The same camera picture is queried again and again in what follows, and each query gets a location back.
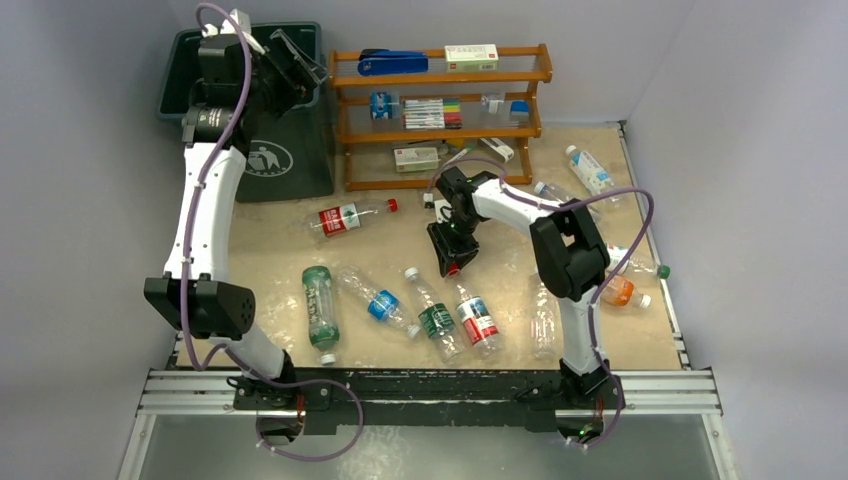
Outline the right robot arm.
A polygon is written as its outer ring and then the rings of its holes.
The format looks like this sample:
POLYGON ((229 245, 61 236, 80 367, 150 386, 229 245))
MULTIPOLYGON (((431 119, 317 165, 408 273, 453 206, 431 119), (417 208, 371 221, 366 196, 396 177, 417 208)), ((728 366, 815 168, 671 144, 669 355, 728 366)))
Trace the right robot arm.
POLYGON ((458 274, 477 256, 474 232, 482 222, 499 221, 529 238, 541 283, 558 300, 565 334, 561 392, 573 406, 588 405, 609 376, 589 307, 610 264, 588 208, 577 200, 554 203, 522 192, 489 171, 468 177, 450 167, 436 174, 433 185, 451 208, 446 220, 427 227, 442 277, 458 274))

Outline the blue green label large bottle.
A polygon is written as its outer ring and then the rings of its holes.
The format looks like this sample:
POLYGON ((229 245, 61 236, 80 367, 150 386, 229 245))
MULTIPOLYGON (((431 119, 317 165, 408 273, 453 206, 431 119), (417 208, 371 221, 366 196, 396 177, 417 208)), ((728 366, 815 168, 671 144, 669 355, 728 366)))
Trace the blue green label large bottle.
POLYGON ((272 57, 293 87, 311 92, 327 80, 327 68, 298 47, 282 29, 275 30, 270 40, 274 46, 272 57))

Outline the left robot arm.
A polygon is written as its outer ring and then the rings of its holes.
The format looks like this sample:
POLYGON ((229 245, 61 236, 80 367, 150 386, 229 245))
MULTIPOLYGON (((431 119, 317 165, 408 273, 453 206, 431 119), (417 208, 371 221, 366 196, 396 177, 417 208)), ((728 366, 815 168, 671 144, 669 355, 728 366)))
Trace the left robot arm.
POLYGON ((277 119, 322 83, 320 66, 281 29, 264 44, 247 35, 201 39, 201 76, 182 120, 186 176, 179 224, 163 272, 143 295, 177 331, 189 357, 194 339, 223 350, 272 408, 297 399, 298 382, 284 373, 288 354, 255 324, 252 290, 228 277, 228 242, 236 193, 260 120, 277 119))

